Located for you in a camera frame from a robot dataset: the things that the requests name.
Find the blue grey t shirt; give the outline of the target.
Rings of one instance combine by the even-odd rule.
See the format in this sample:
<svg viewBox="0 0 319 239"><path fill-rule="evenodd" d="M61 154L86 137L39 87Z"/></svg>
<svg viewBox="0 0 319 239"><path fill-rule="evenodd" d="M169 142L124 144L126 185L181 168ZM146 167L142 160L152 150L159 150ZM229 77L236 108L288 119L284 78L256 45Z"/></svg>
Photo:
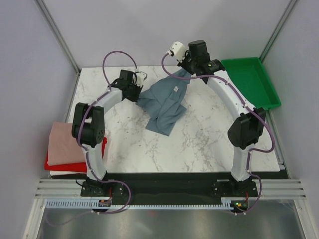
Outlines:
<svg viewBox="0 0 319 239"><path fill-rule="evenodd" d="M140 93L137 105L150 116L147 130L169 136L175 123L186 112L181 102L190 81L177 79L177 76L189 78L191 75L180 69L173 76L158 80Z"/></svg>

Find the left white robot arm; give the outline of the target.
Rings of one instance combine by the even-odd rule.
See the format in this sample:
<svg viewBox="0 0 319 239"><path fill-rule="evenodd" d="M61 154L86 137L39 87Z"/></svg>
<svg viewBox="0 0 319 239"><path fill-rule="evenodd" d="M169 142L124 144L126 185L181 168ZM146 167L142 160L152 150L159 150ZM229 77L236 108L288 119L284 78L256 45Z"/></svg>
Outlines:
<svg viewBox="0 0 319 239"><path fill-rule="evenodd" d="M92 103L77 103L72 123L72 136L82 148L87 167L82 184L82 197L105 197L111 184L102 156L105 136L105 113L124 99L136 102L147 74L135 69L121 70L117 79Z"/></svg>

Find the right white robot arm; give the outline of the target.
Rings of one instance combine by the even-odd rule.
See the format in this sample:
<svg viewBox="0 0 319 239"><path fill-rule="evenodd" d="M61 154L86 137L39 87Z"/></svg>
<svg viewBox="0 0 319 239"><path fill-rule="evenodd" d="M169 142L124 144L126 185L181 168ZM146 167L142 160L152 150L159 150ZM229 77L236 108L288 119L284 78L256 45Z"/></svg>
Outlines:
<svg viewBox="0 0 319 239"><path fill-rule="evenodd" d="M175 42L170 47L178 65L191 75L199 76L219 96L229 110L233 123L227 136L234 148L233 166L227 181L214 181L214 192L224 196L244 196L254 188L250 175L249 151L263 133L266 112L250 103L231 81L224 65L212 60L205 41L197 40L184 46Z"/></svg>

